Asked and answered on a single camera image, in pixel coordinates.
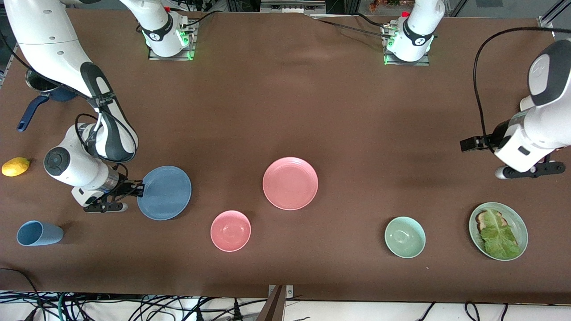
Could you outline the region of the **blue plate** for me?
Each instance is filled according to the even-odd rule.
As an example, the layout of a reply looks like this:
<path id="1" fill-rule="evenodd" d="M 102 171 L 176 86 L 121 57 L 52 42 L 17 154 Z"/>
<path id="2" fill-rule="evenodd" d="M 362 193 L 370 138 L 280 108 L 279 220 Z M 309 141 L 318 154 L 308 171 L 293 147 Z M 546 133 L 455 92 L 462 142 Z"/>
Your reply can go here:
<path id="1" fill-rule="evenodd" d="M 137 207 L 149 219 L 173 219 L 182 213 L 190 202 L 191 180 L 179 167 L 157 167 L 145 175 L 143 184 L 143 196 L 137 199 Z"/>

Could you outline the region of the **pink plate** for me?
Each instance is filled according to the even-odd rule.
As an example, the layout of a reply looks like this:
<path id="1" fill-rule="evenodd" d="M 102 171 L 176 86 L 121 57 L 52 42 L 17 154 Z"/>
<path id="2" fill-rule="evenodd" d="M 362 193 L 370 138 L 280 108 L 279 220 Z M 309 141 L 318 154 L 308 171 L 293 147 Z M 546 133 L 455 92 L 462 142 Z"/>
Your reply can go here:
<path id="1" fill-rule="evenodd" d="M 301 158 L 280 158 L 267 167 L 262 189 L 266 199 L 281 210 L 299 210 L 316 197 L 318 175 L 313 166 Z"/>

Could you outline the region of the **blue plastic cup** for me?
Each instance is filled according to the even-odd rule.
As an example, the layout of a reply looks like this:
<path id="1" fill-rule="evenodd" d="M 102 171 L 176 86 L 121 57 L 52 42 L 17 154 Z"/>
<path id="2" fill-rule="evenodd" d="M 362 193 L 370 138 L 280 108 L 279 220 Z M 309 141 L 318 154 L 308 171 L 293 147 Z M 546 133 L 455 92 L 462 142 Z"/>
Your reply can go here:
<path id="1" fill-rule="evenodd" d="M 63 229 L 55 224 L 28 221 L 19 228 L 16 239 L 22 246 L 44 246 L 60 242 L 64 235 Z"/>

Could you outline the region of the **toast slice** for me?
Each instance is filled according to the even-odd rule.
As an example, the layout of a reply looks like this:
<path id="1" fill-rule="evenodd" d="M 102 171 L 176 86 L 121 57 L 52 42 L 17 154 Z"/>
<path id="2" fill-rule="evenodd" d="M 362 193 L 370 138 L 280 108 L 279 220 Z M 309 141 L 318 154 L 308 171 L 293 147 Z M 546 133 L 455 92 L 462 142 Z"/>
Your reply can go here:
<path id="1" fill-rule="evenodd" d="M 508 226 L 508 222 L 497 210 L 484 210 L 476 216 L 477 229 L 483 232 L 484 228 L 493 227 L 500 228 Z"/>

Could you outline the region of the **green plate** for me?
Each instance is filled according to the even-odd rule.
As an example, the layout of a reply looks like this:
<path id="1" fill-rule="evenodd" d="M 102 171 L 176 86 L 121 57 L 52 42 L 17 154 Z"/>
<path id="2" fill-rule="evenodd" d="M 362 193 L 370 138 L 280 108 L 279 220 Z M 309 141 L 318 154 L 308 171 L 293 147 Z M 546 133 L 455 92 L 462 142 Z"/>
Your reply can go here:
<path id="1" fill-rule="evenodd" d="M 508 222 L 508 224 L 511 226 L 512 228 L 512 232 L 520 246 L 521 249 L 521 254 L 512 259 L 512 260 L 516 260 L 517 258 L 520 258 L 520 256 L 522 256 L 522 254 L 524 254 L 524 252 L 527 249 L 527 245 L 528 245 L 528 241 L 529 241 L 529 236 L 528 236 L 528 231 L 527 231 L 527 227 L 523 221 L 523 219 L 520 217 L 520 215 L 518 215 L 518 213 L 516 213 L 516 211 L 514 211 L 511 207 L 504 205 L 502 203 L 498 203 L 498 202 L 487 202 L 487 203 L 483 203 L 479 206 L 477 206 L 472 214 L 470 215 L 469 219 L 468 219 L 468 232 L 469 235 L 471 237 L 471 240 L 473 241 L 473 243 L 475 244 L 475 246 L 487 257 L 494 259 L 494 260 L 498 260 L 498 261 L 512 261 L 512 260 L 499 260 L 499 259 L 495 259 L 493 257 L 491 257 L 490 255 L 486 254 L 484 252 L 484 242 L 480 237 L 480 233 L 479 230 L 477 229 L 477 223 L 476 223 L 476 216 L 481 213 L 484 210 L 487 209 L 493 209 L 493 210 L 497 210 L 500 213 L 502 213 L 503 217 L 506 219 L 506 221 Z"/>

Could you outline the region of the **yellow lemon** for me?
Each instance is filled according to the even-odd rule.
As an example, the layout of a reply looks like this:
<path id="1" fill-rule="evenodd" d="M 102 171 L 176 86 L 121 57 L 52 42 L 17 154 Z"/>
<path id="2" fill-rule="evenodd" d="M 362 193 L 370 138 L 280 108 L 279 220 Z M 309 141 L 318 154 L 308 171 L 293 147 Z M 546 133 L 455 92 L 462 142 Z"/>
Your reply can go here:
<path id="1" fill-rule="evenodd" d="M 2 165 L 2 174 L 7 177 L 16 177 L 25 173 L 30 167 L 30 160 L 23 157 L 10 159 Z"/>

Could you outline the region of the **green lettuce leaf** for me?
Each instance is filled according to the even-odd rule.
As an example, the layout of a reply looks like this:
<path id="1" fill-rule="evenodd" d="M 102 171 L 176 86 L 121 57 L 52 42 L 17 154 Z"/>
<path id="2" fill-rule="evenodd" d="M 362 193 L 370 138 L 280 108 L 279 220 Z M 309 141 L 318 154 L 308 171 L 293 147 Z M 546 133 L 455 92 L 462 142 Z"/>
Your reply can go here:
<path id="1" fill-rule="evenodd" d="M 521 254 L 520 246 L 512 232 L 511 226 L 484 228 L 480 232 L 484 242 L 484 252 L 499 260 L 512 260 Z"/>

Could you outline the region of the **dark blue saucepan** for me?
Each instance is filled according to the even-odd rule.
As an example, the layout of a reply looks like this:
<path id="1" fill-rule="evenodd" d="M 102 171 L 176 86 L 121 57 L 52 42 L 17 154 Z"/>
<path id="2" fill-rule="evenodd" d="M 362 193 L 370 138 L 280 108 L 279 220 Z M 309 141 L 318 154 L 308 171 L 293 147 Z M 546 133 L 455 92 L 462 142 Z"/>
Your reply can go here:
<path id="1" fill-rule="evenodd" d="M 71 91 L 69 89 L 66 89 L 63 85 L 54 84 L 54 87 L 55 86 L 57 86 L 57 87 L 54 88 L 53 90 L 46 92 L 46 93 L 41 93 L 41 92 L 37 91 L 39 93 L 38 96 L 36 98 L 34 98 L 33 100 L 31 100 L 31 102 L 27 106 L 22 118 L 20 119 L 20 122 L 18 123 L 18 126 L 17 126 L 18 132 L 24 132 L 28 128 L 35 112 L 37 111 L 37 108 L 41 104 L 44 104 L 49 100 L 54 100 L 57 102 L 67 102 L 67 101 L 72 100 L 73 98 L 77 97 L 76 93 L 74 93 L 73 91 Z"/>

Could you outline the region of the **pink bowl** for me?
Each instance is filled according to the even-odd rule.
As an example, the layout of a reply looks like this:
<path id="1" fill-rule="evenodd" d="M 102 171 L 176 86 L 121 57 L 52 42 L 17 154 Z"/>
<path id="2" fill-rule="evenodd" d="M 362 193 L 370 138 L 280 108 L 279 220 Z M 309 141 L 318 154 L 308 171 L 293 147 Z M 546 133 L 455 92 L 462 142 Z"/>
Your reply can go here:
<path id="1" fill-rule="evenodd" d="M 214 246 L 219 250 L 235 252 L 248 243 L 251 223 L 248 217 L 239 211 L 224 211 L 213 220 L 210 236 Z"/>

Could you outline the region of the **green bowl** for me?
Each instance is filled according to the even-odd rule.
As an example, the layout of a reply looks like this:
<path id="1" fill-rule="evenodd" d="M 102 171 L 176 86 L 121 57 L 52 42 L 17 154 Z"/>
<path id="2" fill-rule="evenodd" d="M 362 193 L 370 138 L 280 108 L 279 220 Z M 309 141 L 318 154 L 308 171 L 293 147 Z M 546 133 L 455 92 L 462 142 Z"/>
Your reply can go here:
<path id="1" fill-rule="evenodd" d="M 426 233 L 413 218 L 393 218 L 384 231 L 385 244 L 392 254 L 411 259 L 419 256 L 426 247 Z"/>

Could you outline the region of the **glass lid with blue knob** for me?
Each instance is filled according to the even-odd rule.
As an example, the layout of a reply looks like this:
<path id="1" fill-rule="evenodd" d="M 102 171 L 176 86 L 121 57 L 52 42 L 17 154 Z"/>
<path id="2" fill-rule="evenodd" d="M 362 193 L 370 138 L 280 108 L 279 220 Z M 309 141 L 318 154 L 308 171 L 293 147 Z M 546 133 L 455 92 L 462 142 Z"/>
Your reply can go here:
<path id="1" fill-rule="evenodd" d="M 46 93 L 57 87 L 54 87 L 54 84 L 51 83 L 51 81 L 46 80 L 43 76 L 33 70 L 28 70 L 26 72 L 26 83 L 31 89 L 41 93 Z"/>

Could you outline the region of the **brown table cloth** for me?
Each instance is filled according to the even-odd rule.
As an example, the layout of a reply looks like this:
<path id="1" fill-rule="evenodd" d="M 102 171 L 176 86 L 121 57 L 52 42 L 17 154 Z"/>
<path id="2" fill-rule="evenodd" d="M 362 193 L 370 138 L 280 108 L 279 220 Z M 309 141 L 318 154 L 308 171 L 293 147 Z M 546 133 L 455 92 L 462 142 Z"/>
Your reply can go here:
<path id="1" fill-rule="evenodd" d="M 191 201 L 169 221 L 145 217 L 133 197 L 124 213 L 85 213 L 43 158 L 92 108 L 80 97 L 50 101 L 17 132 L 36 94 L 14 62 L 0 88 L 0 166 L 34 162 L 21 176 L 0 174 L 0 268 L 44 291 L 266 297 L 283 284 L 302 300 L 571 304 L 571 148 L 551 157 L 567 165 L 561 175 L 499 180 L 499 159 L 459 147 L 481 134 L 479 46 L 534 18 L 445 18 L 429 66 L 396 66 L 384 65 L 379 38 L 302 14 L 214 14 L 199 27 L 194 60 L 174 62 L 147 59 L 131 12 L 67 13 L 139 136 L 130 179 L 177 166 L 192 181 Z M 316 197 L 299 210 L 263 193 L 267 167 L 285 157 L 318 175 Z M 520 258 L 491 259 L 471 240 L 468 219 L 487 202 L 523 219 Z M 235 252 L 210 236 L 228 210 L 251 223 Z M 419 256 L 388 250 L 384 231 L 396 217 L 423 227 Z M 20 245 L 28 221 L 59 226 L 63 239 Z"/>

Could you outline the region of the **brown wooden pole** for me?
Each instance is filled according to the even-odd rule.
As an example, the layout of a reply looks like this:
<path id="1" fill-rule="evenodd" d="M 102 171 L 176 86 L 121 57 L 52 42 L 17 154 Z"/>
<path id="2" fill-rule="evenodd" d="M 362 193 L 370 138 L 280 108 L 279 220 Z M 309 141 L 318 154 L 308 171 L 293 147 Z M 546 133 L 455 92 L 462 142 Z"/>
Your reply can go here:
<path id="1" fill-rule="evenodd" d="M 263 305 L 256 321 L 283 321 L 287 299 L 287 286 L 279 285 L 271 288 L 269 298 Z"/>

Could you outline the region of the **grey metal box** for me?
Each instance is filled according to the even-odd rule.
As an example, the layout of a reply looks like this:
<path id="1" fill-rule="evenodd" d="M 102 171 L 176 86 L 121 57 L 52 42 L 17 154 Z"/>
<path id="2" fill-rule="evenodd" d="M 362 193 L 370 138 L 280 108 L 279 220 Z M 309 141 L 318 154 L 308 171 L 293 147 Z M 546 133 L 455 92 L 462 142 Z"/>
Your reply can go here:
<path id="1" fill-rule="evenodd" d="M 260 12 L 326 14 L 326 0 L 261 0 Z"/>

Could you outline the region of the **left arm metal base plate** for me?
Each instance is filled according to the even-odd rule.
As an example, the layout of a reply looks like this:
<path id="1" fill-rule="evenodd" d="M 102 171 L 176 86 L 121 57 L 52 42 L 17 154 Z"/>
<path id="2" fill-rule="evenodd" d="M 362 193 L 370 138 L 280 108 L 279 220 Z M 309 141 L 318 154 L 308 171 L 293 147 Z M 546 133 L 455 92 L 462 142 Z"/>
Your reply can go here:
<path id="1" fill-rule="evenodd" d="M 386 65 L 428 66 L 430 64 L 428 51 L 434 40 L 419 38 L 412 41 L 400 33 L 398 25 L 385 24 L 380 28 L 383 39 L 384 63 Z"/>

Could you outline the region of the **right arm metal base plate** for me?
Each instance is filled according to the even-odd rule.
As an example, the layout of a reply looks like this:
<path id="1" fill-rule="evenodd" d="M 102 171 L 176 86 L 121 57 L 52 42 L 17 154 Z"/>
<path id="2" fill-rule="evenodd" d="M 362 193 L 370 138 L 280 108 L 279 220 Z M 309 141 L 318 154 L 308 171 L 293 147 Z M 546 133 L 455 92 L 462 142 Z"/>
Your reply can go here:
<path id="1" fill-rule="evenodd" d="M 153 51 L 146 40 L 145 44 L 148 47 L 148 59 L 155 61 L 192 61 L 195 56 L 197 40 L 199 33 L 199 24 L 190 27 L 179 27 L 174 34 L 177 37 L 177 45 L 180 46 L 180 51 L 169 57 L 163 57 Z"/>

